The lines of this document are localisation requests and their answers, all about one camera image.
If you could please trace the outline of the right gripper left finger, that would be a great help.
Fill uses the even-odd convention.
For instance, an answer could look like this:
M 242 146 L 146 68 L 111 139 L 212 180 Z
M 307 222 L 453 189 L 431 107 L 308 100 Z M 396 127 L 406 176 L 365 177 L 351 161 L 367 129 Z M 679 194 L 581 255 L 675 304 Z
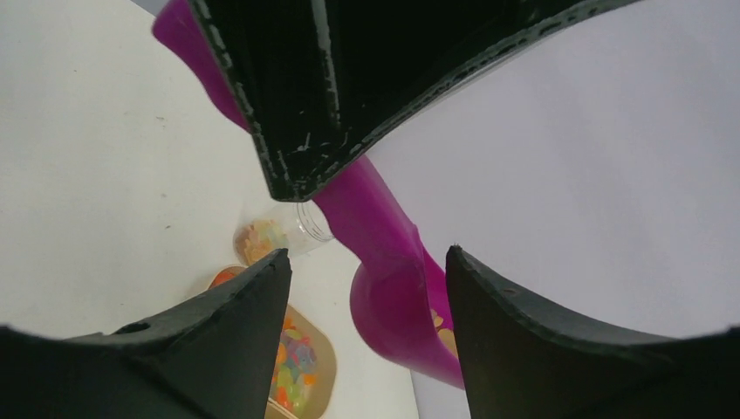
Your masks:
M 4 418 L 261 418 L 291 285 L 284 249 L 123 326 L 53 340 L 1 330 Z

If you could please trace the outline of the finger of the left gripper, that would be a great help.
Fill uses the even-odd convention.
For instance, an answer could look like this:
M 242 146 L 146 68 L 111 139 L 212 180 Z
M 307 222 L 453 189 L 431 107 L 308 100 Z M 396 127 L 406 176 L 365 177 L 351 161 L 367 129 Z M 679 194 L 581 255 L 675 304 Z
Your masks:
M 618 1 L 192 1 L 271 197 L 303 202 L 486 67 Z

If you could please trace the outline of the magenta plastic scoop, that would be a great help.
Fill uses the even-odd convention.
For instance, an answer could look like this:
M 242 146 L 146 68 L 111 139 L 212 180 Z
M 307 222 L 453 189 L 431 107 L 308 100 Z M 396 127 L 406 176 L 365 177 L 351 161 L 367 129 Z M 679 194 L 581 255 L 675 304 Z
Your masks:
M 249 134 L 255 130 L 230 92 L 195 3 L 169 1 L 157 15 L 154 37 L 196 75 L 214 105 Z M 362 339 L 388 361 L 454 387 L 460 362 L 432 323 L 452 323 L 445 273 L 370 160 L 361 156 L 314 197 L 334 236 L 360 260 L 350 310 Z

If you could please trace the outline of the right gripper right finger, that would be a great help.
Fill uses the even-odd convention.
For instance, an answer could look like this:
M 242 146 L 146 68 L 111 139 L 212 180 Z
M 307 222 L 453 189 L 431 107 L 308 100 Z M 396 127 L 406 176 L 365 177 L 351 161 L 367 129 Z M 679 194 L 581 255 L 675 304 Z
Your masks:
M 446 285 L 474 418 L 736 418 L 739 330 L 673 339 L 590 318 L 459 246 Z

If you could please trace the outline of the clear plastic jar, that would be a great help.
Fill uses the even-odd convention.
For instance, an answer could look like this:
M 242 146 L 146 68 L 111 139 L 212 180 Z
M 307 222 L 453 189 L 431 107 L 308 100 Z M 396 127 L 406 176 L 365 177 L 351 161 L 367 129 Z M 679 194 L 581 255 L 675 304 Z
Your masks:
M 252 265 L 275 249 L 299 257 L 334 239 L 324 213 L 313 201 L 277 203 L 241 223 L 233 247 L 241 264 Z

